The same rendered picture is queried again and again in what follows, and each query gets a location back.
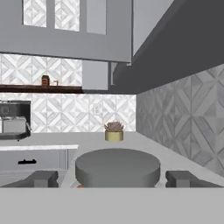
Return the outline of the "grey glass-fronted wall cabinet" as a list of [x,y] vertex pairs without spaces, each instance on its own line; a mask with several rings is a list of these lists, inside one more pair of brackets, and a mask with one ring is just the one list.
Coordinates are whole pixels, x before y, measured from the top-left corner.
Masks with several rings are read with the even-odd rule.
[[46,0],[46,26],[23,24],[23,1],[0,0],[0,53],[131,62],[132,0],[107,0],[105,35],[54,27],[55,0]]

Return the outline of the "grey drawer front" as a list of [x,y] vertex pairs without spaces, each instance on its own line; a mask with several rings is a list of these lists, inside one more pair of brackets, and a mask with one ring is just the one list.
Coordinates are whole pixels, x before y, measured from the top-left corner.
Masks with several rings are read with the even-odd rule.
[[[36,164],[18,164],[20,160],[36,159]],[[66,170],[67,150],[0,151],[0,171]]]

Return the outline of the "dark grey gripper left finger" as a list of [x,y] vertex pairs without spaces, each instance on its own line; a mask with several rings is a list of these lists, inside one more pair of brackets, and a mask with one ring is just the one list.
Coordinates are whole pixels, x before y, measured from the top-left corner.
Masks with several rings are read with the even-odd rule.
[[2,185],[2,188],[49,188],[59,187],[58,183],[59,173],[57,171],[35,171],[25,179],[18,180],[7,185]]

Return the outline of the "black and silver coffee machine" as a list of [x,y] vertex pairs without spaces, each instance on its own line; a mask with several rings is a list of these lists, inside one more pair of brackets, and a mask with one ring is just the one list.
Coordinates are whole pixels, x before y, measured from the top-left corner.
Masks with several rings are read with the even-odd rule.
[[31,132],[31,102],[0,101],[0,140],[19,141]]

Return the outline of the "dark wooden wall shelf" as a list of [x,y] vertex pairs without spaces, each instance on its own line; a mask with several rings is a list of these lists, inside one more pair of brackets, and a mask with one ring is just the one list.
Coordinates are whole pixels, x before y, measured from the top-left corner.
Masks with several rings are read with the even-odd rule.
[[83,94],[76,86],[42,86],[42,85],[4,85],[0,84],[0,93],[45,93],[45,94]]

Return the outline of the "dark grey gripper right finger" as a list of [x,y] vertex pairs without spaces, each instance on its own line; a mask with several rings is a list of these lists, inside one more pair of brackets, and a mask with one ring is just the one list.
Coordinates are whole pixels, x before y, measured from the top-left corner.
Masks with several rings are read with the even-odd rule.
[[166,187],[219,187],[214,183],[199,179],[189,171],[167,171]]

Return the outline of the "light grey wall cabinet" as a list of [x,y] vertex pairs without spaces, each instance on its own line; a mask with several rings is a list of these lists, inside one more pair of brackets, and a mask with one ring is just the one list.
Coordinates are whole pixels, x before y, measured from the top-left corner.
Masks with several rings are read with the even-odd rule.
[[107,62],[82,61],[82,88],[86,90],[108,89],[109,66]]

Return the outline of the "white wall socket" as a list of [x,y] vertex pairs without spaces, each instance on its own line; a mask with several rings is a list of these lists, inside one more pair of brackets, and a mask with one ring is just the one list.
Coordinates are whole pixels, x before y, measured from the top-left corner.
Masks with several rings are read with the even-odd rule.
[[100,116],[102,114],[102,104],[100,102],[93,104],[93,115]]

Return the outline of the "potted plant in yellow pot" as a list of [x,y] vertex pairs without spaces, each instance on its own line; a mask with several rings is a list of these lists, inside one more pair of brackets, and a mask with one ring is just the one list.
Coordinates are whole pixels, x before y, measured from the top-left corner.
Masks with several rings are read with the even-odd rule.
[[123,140],[123,125],[118,122],[108,122],[104,125],[105,140],[109,142],[120,142]]

